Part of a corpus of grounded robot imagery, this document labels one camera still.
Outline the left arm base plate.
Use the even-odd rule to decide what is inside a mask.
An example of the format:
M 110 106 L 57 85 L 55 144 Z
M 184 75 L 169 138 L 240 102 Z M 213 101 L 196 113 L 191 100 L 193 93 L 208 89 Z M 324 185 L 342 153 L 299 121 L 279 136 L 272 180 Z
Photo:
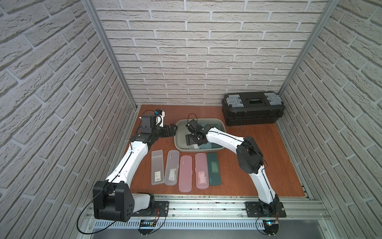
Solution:
M 154 201 L 147 209 L 137 211 L 132 217 L 157 217 L 164 218 L 168 216 L 169 201 Z

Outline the dark green pencil case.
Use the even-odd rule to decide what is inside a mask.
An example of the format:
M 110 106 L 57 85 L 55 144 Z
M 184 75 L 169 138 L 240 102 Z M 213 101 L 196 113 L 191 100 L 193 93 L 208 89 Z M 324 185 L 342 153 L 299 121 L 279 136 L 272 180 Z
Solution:
M 220 167 L 217 153 L 207 153 L 207 162 L 210 186 L 221 185 Z
M 213 127 L 213 128 L 219 129 L 217 124 L 210 124 L 210 126 Z M 210 144 L 211 144 L 211 148 L 212 149 L 214 149 L 214 148 L 221 148 L 221 146 L 219 144 L 211 143 L 211 142 L 210 142 Z

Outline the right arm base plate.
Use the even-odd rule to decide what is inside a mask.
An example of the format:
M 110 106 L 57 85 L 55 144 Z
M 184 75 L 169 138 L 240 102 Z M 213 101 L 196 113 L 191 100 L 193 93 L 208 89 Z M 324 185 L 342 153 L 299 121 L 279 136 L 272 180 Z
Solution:
M 245 209 L 248 218 L 258 217 L 280 217 L 286 218 L 286 211 L 282 202 L 271 203 L 270 205 L 260 201 L 245 202 Z

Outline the pink pencil case with label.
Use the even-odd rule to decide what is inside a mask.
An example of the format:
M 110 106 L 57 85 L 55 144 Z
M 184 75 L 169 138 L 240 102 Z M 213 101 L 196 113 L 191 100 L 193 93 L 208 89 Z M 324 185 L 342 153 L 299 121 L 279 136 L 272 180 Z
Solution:
M 198 189 L 209 187 L 208 160 L 205 153 L 197 153 L 195 157 L 196 186 Z

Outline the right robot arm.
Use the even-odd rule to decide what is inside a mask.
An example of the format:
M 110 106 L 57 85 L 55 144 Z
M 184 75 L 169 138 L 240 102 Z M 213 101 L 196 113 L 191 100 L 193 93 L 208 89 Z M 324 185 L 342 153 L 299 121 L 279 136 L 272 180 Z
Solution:
M 206 124 L 202 126 L 192 119 L 186 124 L 190 132 L 187 144 L 203 145 L 208 142 L 218 144 L 237 155 L 239 167 L 251 177 L 259 197 L 259 210 L 262 215 L 276 214 L 280 202 L 265 172 L 264 157 L 253 137 L 234 136 Z

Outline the blue pencil case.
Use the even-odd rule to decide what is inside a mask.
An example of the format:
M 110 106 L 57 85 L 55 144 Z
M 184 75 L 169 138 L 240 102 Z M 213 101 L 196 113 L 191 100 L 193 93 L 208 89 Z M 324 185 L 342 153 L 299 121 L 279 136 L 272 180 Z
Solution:
M 199 146 L 200 149 L 212 149 L 212 144 L 210 142 L 202 144 Z

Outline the clear pencil case with label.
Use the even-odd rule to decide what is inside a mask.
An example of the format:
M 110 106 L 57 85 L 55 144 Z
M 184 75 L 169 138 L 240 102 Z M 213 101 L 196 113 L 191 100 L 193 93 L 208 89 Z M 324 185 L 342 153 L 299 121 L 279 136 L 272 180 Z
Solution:
M 197 144 L 192 144 L 189 146 L 190 150 L 201 150 L 200 146 Z

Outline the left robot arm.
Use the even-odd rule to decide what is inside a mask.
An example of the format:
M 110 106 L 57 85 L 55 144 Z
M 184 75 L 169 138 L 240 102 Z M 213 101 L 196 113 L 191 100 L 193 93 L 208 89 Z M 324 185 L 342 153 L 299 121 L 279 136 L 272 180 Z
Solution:
M 124 157 L 106 180 L 93 187 L 94 216 L 99 220 L 127 222 L 135 213 L 150 215 L 155 212 L 152 194 L 130 191 L 131 182 L 138 166 L 152 145 L 160 138 L 175 136 L 174 124 L 164 125 L 164 110 L 153 110 L 142 115 L 141 123 L 131 137 Z

